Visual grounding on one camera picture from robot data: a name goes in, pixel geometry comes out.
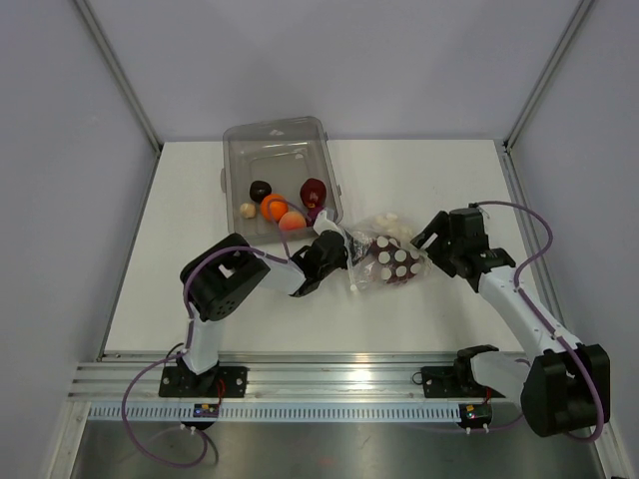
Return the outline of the fake white radish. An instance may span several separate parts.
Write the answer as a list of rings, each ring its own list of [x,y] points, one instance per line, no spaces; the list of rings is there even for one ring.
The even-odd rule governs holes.
[[[414,236],[411,225],[395,213],[374,216],[372,226],[378,233],[400,241],[410,241]]]

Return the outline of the fake purple onion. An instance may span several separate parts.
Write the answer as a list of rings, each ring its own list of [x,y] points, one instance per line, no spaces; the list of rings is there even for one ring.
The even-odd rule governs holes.
[[[318,215],[324,210],[324,207],[315,207],[307,211],[307,223],[312,226]]]

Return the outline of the fake purple grapes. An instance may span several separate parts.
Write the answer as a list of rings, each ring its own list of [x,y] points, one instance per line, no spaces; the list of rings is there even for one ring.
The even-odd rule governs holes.
[[[425,270],[425,259],[420,253],[389,236],[378,236],[368,250],[368,257],[371,277],[382,285],[405,284]]]

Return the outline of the fake peach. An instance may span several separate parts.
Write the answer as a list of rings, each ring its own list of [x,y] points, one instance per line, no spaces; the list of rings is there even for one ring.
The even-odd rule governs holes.
[[[297,211],[286,212],[279,220],[279,228],[284,232],[305,229],[307,226],[306,217]]]

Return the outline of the clear zip top bag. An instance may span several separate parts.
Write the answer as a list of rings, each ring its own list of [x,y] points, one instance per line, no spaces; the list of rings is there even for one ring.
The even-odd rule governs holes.
[[[410,243],[413,223],[395,212],[370,216],[343,235],[352,291],[398,287],[430,274],[431,261]]]

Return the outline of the fake dark red apple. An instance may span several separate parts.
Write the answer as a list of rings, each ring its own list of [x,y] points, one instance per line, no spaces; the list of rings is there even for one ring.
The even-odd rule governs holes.
[[[300,189],[302,203],[309,210],[323,207],[326,195],[327,189],[324,182],[315,178],[307,179]]]

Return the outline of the fake orange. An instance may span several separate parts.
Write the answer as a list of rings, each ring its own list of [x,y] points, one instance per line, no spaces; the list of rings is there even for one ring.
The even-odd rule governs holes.
[[[278,223],[289,211],[286,199],[279,194],[270,194],[264,197],[260,205],[261,214],[269,223]]]

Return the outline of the fake garlic bulb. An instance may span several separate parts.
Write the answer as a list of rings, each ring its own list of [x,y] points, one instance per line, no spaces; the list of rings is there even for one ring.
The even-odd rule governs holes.
[[[254,219],[257,215],[257,206],[253,203],[241,204],[240,215],[246,220]]]

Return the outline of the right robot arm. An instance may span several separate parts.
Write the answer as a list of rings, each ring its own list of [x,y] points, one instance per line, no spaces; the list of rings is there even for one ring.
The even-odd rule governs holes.
[[[439,212],[411,241],[450,277],[465,279],[509,327],[526,356],[509,359],[491,345],[458,351],[453,383],[465,395],[495,391],[521,411],[540,437],[588,430],[596,441],[610,419],[610,358],[599,344],[587,345],[533,298],[522,282],[532,257],[516,262],[493,248],[485,230],[484,204]]]

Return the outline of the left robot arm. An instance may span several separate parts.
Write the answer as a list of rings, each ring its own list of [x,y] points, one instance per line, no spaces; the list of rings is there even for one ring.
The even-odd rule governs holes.
[[[304,297],[337,269],[346,268],[343,236],[326,231],[290,258],[280,258],[230,234],[190,261],[181,271],[189,316],[184,351],[163,370],[162,397],[218,397],[229,383],[220,366],[223,320],[258,287]]]

